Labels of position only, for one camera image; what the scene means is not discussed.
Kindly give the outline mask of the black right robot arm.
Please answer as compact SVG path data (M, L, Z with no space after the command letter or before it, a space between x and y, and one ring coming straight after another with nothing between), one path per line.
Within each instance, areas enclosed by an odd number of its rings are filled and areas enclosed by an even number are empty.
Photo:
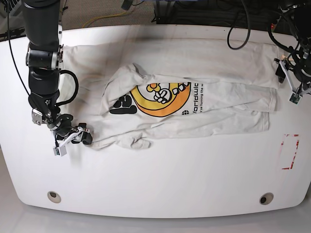
M60 1L24 0L22 14L29 45L26 65L29 68L29 104L32 120L37 125L46 124L54 132L56 141L68 140L73 144L90 145L92 136L85 123L72 126L73 116L61 114L60 107L71 103L78 94L78 79L69 70L59 68L62 62ZM59 78L68 74L74 81L74 92L65 101L60 96Z

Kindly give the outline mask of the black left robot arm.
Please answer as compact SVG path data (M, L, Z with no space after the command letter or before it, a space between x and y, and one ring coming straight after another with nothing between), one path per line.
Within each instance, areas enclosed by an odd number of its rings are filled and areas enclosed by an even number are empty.
M286 20L298 47L287 48L288 68L300 82L295 92L301 96L311 92L311 2L309 0L281 0L282 16Z

